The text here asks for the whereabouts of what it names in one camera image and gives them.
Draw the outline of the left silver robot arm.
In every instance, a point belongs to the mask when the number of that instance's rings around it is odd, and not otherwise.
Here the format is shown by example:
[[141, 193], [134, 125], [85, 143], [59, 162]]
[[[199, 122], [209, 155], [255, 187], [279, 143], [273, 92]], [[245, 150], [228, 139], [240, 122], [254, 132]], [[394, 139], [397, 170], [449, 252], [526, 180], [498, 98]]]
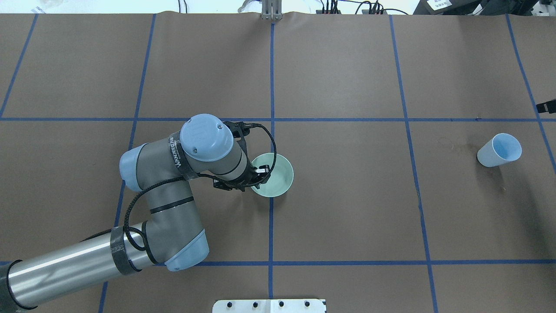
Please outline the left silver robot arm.
[[189, 182], [203, 177], [221, 190], [245, 191], [275, 167], [253, 166], [245, 137], [260, 123], [192, 116], [175, 133], [125, 152], [120, 176], [136, 196], [123, 225], [30, 260], [1, 267], [1, 311], [25, 313], [48, 301], [163, 263], [181, 271], [210, 252]]

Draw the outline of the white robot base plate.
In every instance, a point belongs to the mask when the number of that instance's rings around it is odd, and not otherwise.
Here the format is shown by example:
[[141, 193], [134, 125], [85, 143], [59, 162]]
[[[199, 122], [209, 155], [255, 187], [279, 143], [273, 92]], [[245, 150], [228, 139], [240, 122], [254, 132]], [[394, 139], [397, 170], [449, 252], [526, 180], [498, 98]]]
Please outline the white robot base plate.
[[245, 299], [218, 300], [213, 313], [326, 313], [321, 299]]

